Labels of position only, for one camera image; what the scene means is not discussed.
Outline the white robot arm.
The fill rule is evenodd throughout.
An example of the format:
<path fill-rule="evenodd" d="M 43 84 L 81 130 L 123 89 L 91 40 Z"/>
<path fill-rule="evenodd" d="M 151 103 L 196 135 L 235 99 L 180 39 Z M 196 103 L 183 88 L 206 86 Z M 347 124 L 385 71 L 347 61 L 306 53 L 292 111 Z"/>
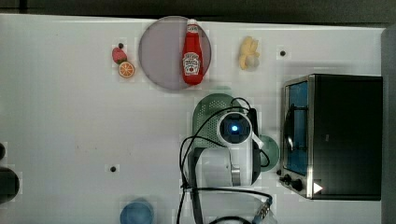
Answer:
<path fill-rule="evenodd" d="M 194 188 L 251 186 L 261 172 L 264 142 L 241 112 L 228 112 L 216 126 L 220 147 L 196 147 L 189 155 L 189 180 Z"/>

